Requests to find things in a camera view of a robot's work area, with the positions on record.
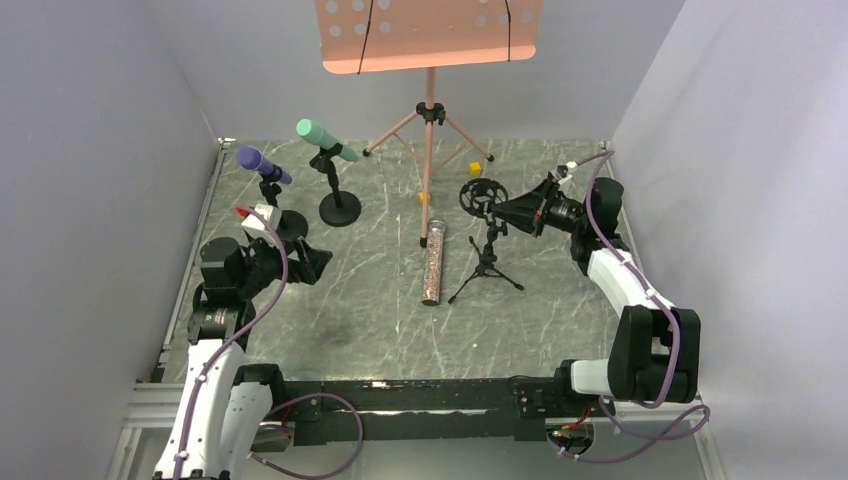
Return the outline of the black tripod mic stand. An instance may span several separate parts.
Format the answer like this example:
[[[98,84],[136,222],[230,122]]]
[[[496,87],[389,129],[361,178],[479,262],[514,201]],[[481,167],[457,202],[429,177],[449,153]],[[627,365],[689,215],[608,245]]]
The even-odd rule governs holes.
[[[471,280],[478,278],[500,278],[509,282],[519,291],[525,287],[511,279],[500,271],[495,263],[498,260],[494,252],[494,242],[500,236],[508,235],[508,227],[505,221],[498,220],[494,215],[494,207],[509,200],[506,188],[499,182],[489,178],[474,178],[468,181],[459,192],[459,202],[462,210],[469,215],[485,221],[486,242],[480,247],[473,236],[469,236],[469,243],[475,250],[478,263],[474,272],[461,284],[458,290],[449,298],[448,303],[453,304],[462,290]]]

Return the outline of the purple toy microphone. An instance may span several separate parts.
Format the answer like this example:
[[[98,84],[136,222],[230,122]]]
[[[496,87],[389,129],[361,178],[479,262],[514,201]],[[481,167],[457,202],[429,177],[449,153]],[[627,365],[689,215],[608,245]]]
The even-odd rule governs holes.
[[[293,181],[287,171],[271,162],[256,147],[244,146],[239,148],[236,152],[236,161],[242,169],[259,175],[265,181],[284,185],[290,185]]]

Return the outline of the teal toy microphone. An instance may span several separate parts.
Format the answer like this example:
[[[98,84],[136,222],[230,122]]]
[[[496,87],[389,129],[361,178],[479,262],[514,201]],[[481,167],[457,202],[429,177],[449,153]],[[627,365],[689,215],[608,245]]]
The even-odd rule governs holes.
[[[359,159],[359,155],[351,147],[338,140],[314,120],[306,118],[299,120],[296,125],[296,133],[304,142],[325,150],[340,145],[341,150],[337,156],[347,162],[355,163]]]

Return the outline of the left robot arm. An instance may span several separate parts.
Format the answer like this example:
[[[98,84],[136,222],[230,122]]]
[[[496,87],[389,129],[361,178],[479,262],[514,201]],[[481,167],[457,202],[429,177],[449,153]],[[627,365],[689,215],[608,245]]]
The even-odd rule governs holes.
[[[155,479],[235,479],[260,424],[286,399],[275,364],[246,359],[254,297],[273,281],[315,284],[333,255],[298,238],[281,248],[230,237],[200,249],[202,282],[192,300],[187,373]]]

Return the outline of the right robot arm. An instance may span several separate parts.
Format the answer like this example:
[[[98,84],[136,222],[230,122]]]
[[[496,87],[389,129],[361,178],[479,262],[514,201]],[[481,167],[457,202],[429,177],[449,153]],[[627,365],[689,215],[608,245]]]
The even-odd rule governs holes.
[[[494,216],[534,237],[545,228],[569,234],[572,260],[619,316],[609,355],[567,360],[567,387],[643,405],[686,404],[697,392],[701,322],[660,295],[617,234],[624,188],[599,178],[584,200],[567,197],[554,178],[492,208]]]

